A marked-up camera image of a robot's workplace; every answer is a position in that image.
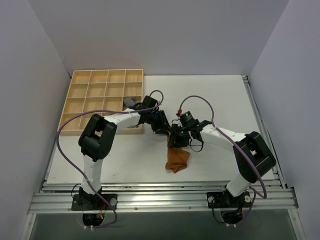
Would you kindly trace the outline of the brown underwear cream waistband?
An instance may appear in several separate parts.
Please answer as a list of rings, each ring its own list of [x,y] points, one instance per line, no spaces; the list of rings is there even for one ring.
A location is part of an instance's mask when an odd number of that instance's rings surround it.
[[[167,147],[167,163],[166,170],[177,173],[187,168],[190,153],[184,149],[177,147]]]

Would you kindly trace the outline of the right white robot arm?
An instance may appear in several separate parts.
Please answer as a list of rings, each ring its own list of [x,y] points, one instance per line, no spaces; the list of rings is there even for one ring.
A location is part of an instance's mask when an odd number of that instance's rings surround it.
[[[234,153],[238,174],[222,193],[223,203],[230,207],[238,203],[240,195],[252,184],[260,182],[262,176],[276,165],[274,155],[256,131],[237,133],[214,127],[208,120],[196,120],[193,125],[172,124],[166,127],[165,133],[169,136],[167,146],[170,148],[186,147],[190,140],[197,140],[202,144],[212,144]]]

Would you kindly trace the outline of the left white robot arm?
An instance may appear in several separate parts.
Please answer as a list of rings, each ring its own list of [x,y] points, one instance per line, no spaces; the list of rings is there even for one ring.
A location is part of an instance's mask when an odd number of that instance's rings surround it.
[[[117,132],[142,124],[149,124],[155,134],[169,135],[171,127],[163,110],[155,106],[157,100],[146,96],[142,102],[135,103],[133,98],[124,100],[124,113],[101,116],[93,114],[84,128],[79,140],[83,154],[85,177],[79,194],[83,195],[83,204],[90,210],[100,206],[101,172],[103,159],[111,151]]]

